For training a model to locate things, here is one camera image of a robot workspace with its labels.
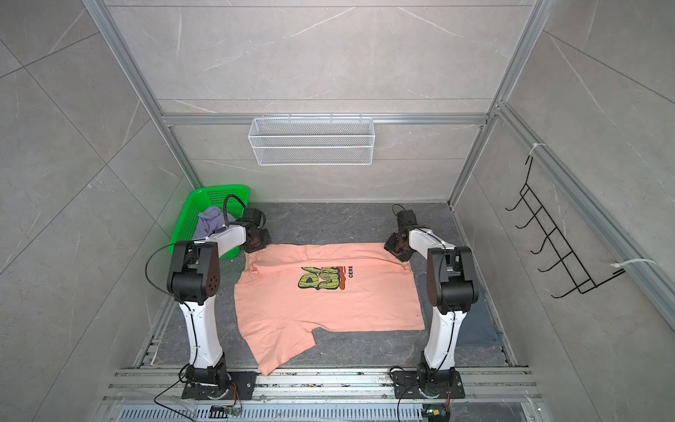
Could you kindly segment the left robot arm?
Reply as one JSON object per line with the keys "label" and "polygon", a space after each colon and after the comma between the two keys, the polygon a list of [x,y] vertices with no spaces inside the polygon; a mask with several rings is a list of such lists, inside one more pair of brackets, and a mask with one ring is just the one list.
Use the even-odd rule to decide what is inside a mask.
{"label": "left robot arm", "polygon": [[232,223],[228,228],[199,240],[173,245],[167,291],[182,311],[190,357],[182,376],[183,399],[248,400],[252,398],[257,374],[230,372],[216,326],[216,295],[221,285],[220,257],[242,246],[259,251],[271,242],[268,230],[255,223]]}

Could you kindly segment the pink graphic t-shirt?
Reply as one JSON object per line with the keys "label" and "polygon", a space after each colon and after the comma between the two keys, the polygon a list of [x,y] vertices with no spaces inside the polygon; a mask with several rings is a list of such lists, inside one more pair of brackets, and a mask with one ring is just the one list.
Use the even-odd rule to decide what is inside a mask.
{"label": "pink graphic t-shirt", "polygon": [[264,375],[315,346],[317,328],[425,328],[411,265],[377,243],[273,244],[249,253],[234,298],[239,332]]}

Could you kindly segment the green plastic laundry basket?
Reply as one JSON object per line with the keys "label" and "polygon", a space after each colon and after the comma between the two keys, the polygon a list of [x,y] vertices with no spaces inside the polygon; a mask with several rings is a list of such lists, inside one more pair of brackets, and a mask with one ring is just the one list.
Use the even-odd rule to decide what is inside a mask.
{"label": "green plastic laundry basket", "polygon": [[244,214],[250,190],[244,185],[211,186],[191,193],[184,205],[170,241],[170,253],[181,241],[200,240],[233,223]]}

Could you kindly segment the aluminium frame profile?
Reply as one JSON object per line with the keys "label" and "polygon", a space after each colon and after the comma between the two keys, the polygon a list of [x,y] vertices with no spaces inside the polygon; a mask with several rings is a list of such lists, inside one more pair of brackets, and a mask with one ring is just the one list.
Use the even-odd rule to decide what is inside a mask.
{"label": "aluminium frame profile", "polygon": [[[203,186],[191,160],[172,133],[175,125],[247,125],[255,119],[255,114],[164,114],[156,97],[140,72],[128,45],[117,28],[107,5],[102,1],[86,1],[84,6],[103,35],[115,59],[121,66],[142,105],[149,111],[151,121],[159,129],[163,140],[179,162],[192,186]],[[541,137],[525,122],[509,103],[513,88],[517,83],[526,61],[534,50],[534,44],[554,9],[552,1],[538,1],[525,25],[513,58],[509,62],[504,78],[497,89],[487,112],[483,114],[270,114],[270,119],[280,121],[347,121],[358,122],[370,119],[381,125],[478,125],[480,130],[471,147],[469,156],[462,167],[460,177],[448,199],[450,205],[456,205],[467,186],[469,175],[473,172],[478,158],[487,144],[497,121],[502,121],[514,133],[517,139],[530,149],[527,163],[538,163],[541,170],[573,205],[588,227],[605,244],[615,258],[623,261],[619,269],[629,274],[637,286],[643,290],[658,313],[668,325],[674,324],[674,286],[673,281],[657,265],[647,262],[647,253],[627,233],[620,223],[603,207],[583,183],[548,147]]]}

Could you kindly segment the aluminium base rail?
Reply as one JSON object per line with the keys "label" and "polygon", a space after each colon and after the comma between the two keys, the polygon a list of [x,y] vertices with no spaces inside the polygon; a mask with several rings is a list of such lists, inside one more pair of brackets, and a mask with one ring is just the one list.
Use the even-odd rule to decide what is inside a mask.
{"label": "aluminium base rail", "polygon": [[548,421],[526,367],[461,367],[420,383],[411,369],[237,369],[219,400],[184,398],[175,367],[121,369],[97,421]]}

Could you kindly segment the purple t-shirt in basket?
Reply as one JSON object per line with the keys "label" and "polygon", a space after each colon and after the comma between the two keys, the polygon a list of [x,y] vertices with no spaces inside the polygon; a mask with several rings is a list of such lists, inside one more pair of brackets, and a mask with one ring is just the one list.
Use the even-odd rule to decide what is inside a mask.
{"label": "purple t-shirt in basket", "polygon": [[193,233],[193,240],[205,239],[218,230],[226,227],[227,223],[233,223],[236,220],[231,214],[224,214],[223,210],[217,206],[212,206],[198,214],[198,222]]}

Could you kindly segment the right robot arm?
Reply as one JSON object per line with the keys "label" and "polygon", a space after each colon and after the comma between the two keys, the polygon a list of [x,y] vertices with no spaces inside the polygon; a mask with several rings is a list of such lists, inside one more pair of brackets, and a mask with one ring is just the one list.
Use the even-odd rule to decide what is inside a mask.
{"label": "right robot arm", "polygon": [[414,253],[426,259],[426,291],[432,306],[429,339],[413,371],[392,367],[388,375],[397,399],[462,399],[462,378],[455,368],[455,350],[462,323],[478,301],[473,252],[445,242],[429,228],[402,227],[385,243],[402,262]]}

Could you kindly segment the folded blue-grey t-shirt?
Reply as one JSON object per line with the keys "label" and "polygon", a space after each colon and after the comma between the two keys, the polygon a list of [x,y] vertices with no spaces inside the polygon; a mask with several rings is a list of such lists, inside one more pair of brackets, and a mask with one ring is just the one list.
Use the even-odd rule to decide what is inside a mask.
{"label": "folded blue-grey t-shirt", "polygon": [[[425,332],[429,333],[432,323],[432,306],[427,298],[425,286],[425,270],[413,270],[418,297],[425,322]],[[499,330],[496,328],[486,302],[486,291],[480,281],[474,281],[478,288],[479,298],[471,306],[469,313],[462,322],[458,347],[496,347],[502,346]]]}

